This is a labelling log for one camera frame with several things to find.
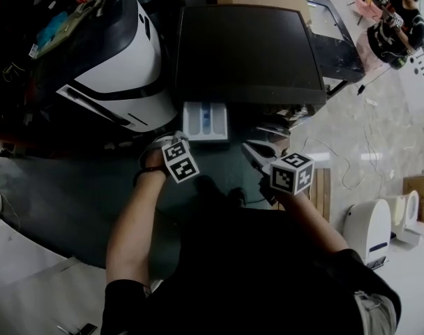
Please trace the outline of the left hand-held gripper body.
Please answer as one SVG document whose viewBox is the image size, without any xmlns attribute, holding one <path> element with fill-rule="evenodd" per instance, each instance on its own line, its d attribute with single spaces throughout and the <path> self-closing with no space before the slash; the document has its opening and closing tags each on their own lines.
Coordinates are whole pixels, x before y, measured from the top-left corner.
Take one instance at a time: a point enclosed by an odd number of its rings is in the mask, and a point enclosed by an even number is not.
<svg viewBox="0 0 424 335">
<path fill-rule="evenodd" d="M 188 137 L 183 132 L 175 131 L 155 139 L 144 149 L 144 155 L 156 149 L 162 151 L 163 166 L 177 184 L 199 175 L 199 168 L 190 153 Z"/>
</svg>

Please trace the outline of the person's left hand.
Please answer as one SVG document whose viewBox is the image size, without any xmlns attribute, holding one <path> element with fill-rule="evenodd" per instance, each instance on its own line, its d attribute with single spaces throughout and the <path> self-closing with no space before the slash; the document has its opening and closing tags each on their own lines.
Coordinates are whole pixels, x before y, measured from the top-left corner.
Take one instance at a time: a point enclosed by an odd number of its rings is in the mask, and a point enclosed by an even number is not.
<svg viewBox="0 0 424 335">
<path fill-rule="evenodd" d="M 168 175 L 168 169 L 160 147 L 144 151 L 139 162 L 145 172 L 161 171 Z"/>
</svg>

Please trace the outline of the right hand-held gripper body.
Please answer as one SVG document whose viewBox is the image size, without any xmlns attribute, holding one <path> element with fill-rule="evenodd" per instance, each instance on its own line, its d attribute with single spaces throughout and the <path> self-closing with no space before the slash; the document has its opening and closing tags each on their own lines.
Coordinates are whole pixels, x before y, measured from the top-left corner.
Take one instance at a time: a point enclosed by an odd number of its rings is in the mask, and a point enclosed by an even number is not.
<svg viewBox="0 0 424 335">
<path fill-rule="evenodd" d="M 274 205 L 278 193 L 297 195 L 311 186 L 315 161 L 300 153 L 292 153 L 267 163 L 261 168 L 260 193 Z"/>
</svg>

